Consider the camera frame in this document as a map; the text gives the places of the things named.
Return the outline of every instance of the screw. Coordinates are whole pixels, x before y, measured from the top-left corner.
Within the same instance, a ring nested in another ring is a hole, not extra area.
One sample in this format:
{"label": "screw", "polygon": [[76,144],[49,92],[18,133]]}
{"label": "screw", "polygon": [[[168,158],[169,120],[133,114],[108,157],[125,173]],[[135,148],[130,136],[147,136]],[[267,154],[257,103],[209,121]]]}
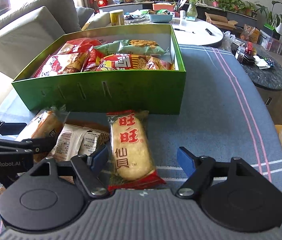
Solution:
{"label": "screw", "polygon": [[92,195],[95,195],[95,196],[102,196],[106,193],[106,189],[103,188],[103,187],[97,187],[97,188],[94,188],[92,191],[91,191],[91,194]]}
{"label": "screw", "polygon": [[194,191],[191,188],[185,187],[185,188],[179,189],[178,193],[182,197],[189,197],[189,196],[192,196],[194,194]]}

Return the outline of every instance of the gray ribbed surface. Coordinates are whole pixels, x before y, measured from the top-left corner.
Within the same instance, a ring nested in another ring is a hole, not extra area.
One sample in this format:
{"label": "gray ribbed surface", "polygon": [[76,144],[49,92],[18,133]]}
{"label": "gray ribbed surface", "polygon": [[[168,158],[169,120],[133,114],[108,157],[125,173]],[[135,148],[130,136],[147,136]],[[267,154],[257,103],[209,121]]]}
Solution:
{"label": "gray ribbed surface", "polygon": [[72,225],[48,234],[7,230],[0,240],[282,240],[279,228],[258,234],[233,232],[212,222],[192,200],[164,190],[117,190],[95,200]]}

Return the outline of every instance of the green box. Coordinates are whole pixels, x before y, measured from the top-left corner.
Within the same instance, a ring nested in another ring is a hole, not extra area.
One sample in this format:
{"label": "green box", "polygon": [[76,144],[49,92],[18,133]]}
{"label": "green box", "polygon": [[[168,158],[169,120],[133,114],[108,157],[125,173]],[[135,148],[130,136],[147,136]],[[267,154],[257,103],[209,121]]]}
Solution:
{"label": "green box", "polygon": [[[29,78],[66,41],[83,37],[108,42],[124,39],[156,41],[163,49],[170,50],[176,70],[116,70]],[[142,109],[151,114],[179,114],[185,76],[171,25],[123,25],[63,35],[30,62],[12,85],[29,110],[65,105],[68,111],[75,112]]]}

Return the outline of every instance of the blue tablecloth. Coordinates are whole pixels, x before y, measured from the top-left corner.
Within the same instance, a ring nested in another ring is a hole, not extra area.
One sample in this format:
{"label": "blue tablecloth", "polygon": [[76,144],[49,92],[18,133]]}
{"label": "blue tablecloth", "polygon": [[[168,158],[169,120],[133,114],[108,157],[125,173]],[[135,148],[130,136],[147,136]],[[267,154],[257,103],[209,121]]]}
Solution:
{"label": "blue tablecloth", "polygon": [[[249,76],[227,51],[188,45],[180,48],[187,71],[181,112],[150,114],[148,120],[148,139],[158,174],[172,190],[186,181],[176,160],[177,148],[184,146],[197,156],[209,155],[217,161],[240,156],[282,191],[282,148]],[[14,90],[0,106],[0,120],[5,122],[29,122],[34,115]],[[104,113],[70,113],[69,118],[107,125]],[[109,176],[107,169],[100,175],[103,181]]]}

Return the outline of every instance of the black circular cover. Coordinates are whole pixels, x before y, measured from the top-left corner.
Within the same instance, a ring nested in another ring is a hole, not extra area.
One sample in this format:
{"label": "black circular cover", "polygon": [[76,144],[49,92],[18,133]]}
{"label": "black circular cover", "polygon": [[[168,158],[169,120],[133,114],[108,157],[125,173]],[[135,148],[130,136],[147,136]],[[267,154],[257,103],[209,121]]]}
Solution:
{"label": "black circular cover", "polygon": [[74,219],[84,205],[71,183],[52,176],[21,176],[0,196],[0,216],[6,225],[27,231],[60,227]]}
{"label": "black circular cover", "polygon": [[256,177],[236,176],[213,185],[200,205],[214,222],[234,231],[261,232],[282,223],[282,194]]}

